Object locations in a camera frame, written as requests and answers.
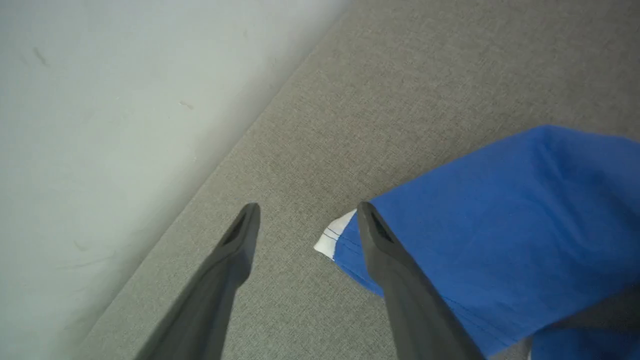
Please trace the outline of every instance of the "wall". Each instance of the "wall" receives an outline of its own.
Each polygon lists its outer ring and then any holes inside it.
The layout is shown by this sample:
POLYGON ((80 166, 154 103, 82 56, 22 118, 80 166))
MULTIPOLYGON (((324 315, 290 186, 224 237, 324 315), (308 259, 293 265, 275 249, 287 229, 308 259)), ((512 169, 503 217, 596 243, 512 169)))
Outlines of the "wall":
POLYGON ((0 4, 0 358, 64 358, 346 0, 0 4))

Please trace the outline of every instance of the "blue garment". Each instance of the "blue garment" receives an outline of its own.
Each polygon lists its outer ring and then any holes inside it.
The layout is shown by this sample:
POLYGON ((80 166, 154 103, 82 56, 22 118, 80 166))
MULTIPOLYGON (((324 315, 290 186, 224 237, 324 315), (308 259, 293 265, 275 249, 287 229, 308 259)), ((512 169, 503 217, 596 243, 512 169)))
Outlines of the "blue garment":
MULTIPOLYGON (((640 282, 640 144, 624 138, 537 127, 371 202, 486 356, 640 282)), ((382 295, 355 215, 333 258, 382 295)))

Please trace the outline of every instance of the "white cloth edge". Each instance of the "white cloth edge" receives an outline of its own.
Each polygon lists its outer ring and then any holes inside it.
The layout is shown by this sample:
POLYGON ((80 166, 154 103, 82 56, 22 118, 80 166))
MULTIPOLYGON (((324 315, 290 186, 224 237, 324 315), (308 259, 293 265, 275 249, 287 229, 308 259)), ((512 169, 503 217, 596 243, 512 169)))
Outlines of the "white cloth edge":
POLYGON ((354 209, 332 221, 329 226, 324 229, 323 234, 320 235, 320 239, 318 239, 314 245, 314 249, 333 260, 335 244, 338 242, 338 238, 342 235, 344 228, 347 227, 355 213, 356 211, 354 209))

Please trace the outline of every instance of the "couch cushion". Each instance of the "couch cushion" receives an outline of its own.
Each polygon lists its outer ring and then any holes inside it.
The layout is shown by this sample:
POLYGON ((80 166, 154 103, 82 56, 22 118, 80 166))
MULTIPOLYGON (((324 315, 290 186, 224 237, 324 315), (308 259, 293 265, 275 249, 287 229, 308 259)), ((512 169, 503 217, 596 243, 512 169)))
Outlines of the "couch cushion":
POLYGON ((313 250, 319 234, 359 201, 533 126, 640 139, 639 13, 624 0, 356 0, 79 356, 131 359, 232 217, 257 201, 264 237, 225 358, 393 358, 381 299, 313 250))

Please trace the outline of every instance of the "gray carpet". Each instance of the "gray carpet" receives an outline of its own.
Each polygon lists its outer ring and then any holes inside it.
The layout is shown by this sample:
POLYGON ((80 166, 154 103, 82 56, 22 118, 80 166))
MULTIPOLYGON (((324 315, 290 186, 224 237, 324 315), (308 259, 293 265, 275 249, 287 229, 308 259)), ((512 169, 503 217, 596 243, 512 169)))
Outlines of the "gray carpet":
POLYGON ((539 124, 640 139, 639 15, 638 2, 623 0, 356 0, 160 239, 79 358, 132 359, 248 201, 262 206, 264 238, 225 358, 394 358, 381 299, 313 251, 323 228, 363 199, 539 124))

